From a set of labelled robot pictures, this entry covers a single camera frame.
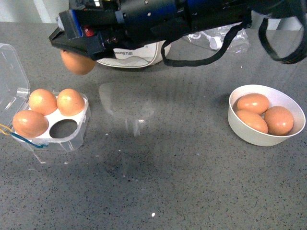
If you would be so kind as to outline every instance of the white egg tray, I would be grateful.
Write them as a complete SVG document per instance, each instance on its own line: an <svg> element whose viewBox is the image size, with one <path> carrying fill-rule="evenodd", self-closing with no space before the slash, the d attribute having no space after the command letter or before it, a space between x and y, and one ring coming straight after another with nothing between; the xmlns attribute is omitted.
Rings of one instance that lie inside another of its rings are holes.
<svg viewBox="0 0 307 230"><path fill-rule="evenodd" d="M56 97L58 96L59 92L53 93ZM48 129L40 136L28 139L32 143L36 145L47 145L47 147L43 147L42 149L36 148L35 146L14 137L18 142L20 142L21 145L23 145L27 150L34 151L34 150L64 150L66 152L72 152L74 150L77 150L82 144L83 144L83 136L86 130L86 126L88 123L88 120L91 116L90 107L88 104L87 97L81 93L81 96L84 99L85 107L84 109L74 115L74 116L64 116L60 113L59 109L56 109L53 113L45 116L45 118L49 122ZM29 108L29 104L26 105L26 108L24 110L27 110ZM50 135L51 128L58 122L63 120L73 120L77 123L76 130L69 136L64 138L52 138Z"/></svg>

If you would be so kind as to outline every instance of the speckled countertop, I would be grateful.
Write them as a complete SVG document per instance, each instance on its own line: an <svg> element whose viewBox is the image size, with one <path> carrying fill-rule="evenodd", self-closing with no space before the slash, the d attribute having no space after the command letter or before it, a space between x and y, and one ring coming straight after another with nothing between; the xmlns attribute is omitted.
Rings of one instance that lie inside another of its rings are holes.
<svg viewBox="0 0 307 230"><path fill-rule="evenodd" d="M0 42L18 52L31 90L75 88L92 117L77 151L39 152L0 136L0 229L305 230L307 131L273 147L237 137L228 97L262 84L307 113L307 60L278 64L248 30L244 54L205 67L96 65L70 74L49 44L54 24L0 23ZM272 32L290 52L296 32ZM170 58L210 51L173 44Z"/></svg>

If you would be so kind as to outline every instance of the white container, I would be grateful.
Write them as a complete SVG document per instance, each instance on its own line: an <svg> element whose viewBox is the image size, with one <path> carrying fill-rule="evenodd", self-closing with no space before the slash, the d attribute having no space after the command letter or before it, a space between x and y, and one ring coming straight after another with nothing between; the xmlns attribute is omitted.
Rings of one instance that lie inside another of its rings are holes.
<svg viewBox="0 0 307 230"><path fill-rule="evenodd" d="M28 99L30 96L30 84L25 75L24 69L20 63L15 49L9 44L0 44L0 123L12 128L14 115L21 111L29 109ZM91 116L88 99L81 94L85 101L85 108L75 116L63 116L57 109L50 115L45 116L49 122L47 131L39 137L29 141L36 145L47 145L42 149L14 137L27 150L64 150L71 152L78 149L83 144L83 136ZM50 130L59 121L74 120L77 128L69 136L64 138L52 138Z"/></svg>
<svg viewBox="0 0 307 230"><path fill-rule="evenodd" d="M294 117L294 127L287 136L274 136L261 133L242 122L235 114L236 104L240 97L249 93L261 93L270 101L270 107L283 106L287 108ZM245 85L235 89L229 97L228 122L232 130L248 143L259 146L277 145L290 137L300 133L306 124L306 118L301 107L286 94L262 85Z"/></svg>
<svg viewBox="0 0 307 230"><path fill-rule="evenodd" d="M129 49L114 49L116 58L103 58L97 62L105 66L118 68L143 68L154 65L162 61L161 47L164 41L151 43L142 48ZM165 47L165 56L168 54L171 45Z"/></svg>

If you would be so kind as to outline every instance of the egg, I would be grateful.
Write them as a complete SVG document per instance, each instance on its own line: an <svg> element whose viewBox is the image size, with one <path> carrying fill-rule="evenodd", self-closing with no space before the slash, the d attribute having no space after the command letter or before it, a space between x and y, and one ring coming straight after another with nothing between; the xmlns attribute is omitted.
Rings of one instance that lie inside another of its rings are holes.
<svg viewBox="0 0 307 230"><path fill-rule="evenodd" d="M58 95L58 109L64 116L73 116L81 112L85 102L81 94L73 89L64 89Z"/></svg>
<svg viewBox="0 0 307 230"><path fill-rule="evenodd" d="M242 96L237 103L238 110L248 110L257 114L264 113L270 106L269 99L260 93Z"/></svg>
<svg viewBox="0 0 307 230"><path fill-rule="evenodd" d="M72 53L66 50L61 50L61 57L66 68L76 74L85 75L92 71L96 62L88 57Z"/></svg>
<svg viewBox="0 0 307 230"><path fill-rule="evenodd" d="M249 127L261 133L268 133L268 126L259 114L248 110L239 110L236 115Z"/></svg>
<svg viewBox="0 0 307 230"><path fill-rule="evenodd" d="M31 93L29 106L31 110L39 112L44 116L53 113L58 108L55 95L44 89L38 89Z"/></svg>
<svg viewBox="0 0 307 230"><path fill-rule="evenodd" d="M22 110L13 118L13 128L24 138L36 138L48 129L47 119L36 111Z"/></svg>
<svg viewBox="0 0 307 230"><path fill-rule="evenodd" d="M269 133L276 136L287 135L294 125L293 115L282 106L273 106L264 115Z"/></svg>

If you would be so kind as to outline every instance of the black cable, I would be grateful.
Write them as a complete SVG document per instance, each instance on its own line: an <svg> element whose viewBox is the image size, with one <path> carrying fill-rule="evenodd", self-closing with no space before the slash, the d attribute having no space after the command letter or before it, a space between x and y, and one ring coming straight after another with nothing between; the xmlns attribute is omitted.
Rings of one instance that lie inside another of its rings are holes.
<svg viewBox="0 0 307 230"><path fill-rule="evenodd" d="M268 28L268 19L266 18L263 19L263 22L259 28L259 39L263 48L273 60L283 64L295 64L307 57L307 21L305 17L306 2L305 0L288 0L288 3L291 7L293 15L297 17L304 28L302 40L297 49L286 57L279 57L275 50L272 48L266 36L266 31Z"/></svg>
<svg viewBox="0 0 307 230"><path fill-rule="evenodd" d="M224 38L223 45L222 45L221 49L216 54L214 54L213 56L211 56L209 58L201 59L201 60L171 60L171 59L167 59L165 57L164 48L167 47L169 44L171 44L173 41L165 41L162 45L162 48L161 48L161 55L162 55L162 58L163 58L163 62L167 66L172 66L172 67L185 67L185 66L196 67L196 66L209 65L209 64L217 61L218 59L220 59L224 55L224 53L227 51L228 47L230 46L232 40L237 35L237 33L240 30L249 26L249 24L250 24L250 20L245 20L241 24L231 27L231 29L228 31L228 33L226 34L226 36Z"/></svg>

